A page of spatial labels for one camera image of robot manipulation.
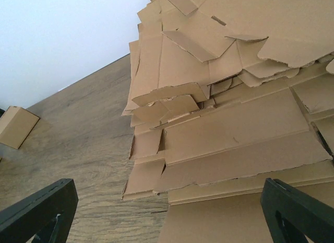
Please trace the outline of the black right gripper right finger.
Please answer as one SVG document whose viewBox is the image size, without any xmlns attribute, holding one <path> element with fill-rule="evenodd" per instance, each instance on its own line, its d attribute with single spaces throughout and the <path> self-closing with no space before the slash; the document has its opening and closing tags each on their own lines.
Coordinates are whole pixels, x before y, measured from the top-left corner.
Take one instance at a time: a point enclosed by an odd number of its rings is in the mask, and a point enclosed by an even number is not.
<svg viewBox="0 0 334 243">
<path fill-rule="evenodd" d="M 273 242 L 333 242 L 333 208 L 267 178 L 260 203 Z"/>
</svg>

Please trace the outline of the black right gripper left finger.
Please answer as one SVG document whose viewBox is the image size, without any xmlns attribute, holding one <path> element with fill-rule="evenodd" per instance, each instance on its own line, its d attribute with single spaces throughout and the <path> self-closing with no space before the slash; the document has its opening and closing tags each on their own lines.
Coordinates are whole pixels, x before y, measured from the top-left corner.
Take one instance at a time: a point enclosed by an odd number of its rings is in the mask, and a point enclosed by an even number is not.
<svg viewBox="0 0 334 243">
<path fill-rule="evenodd" d="M 66 242 L 78 195 L 60 179 L 1 211 L 1 242 Z"/>
</svg>

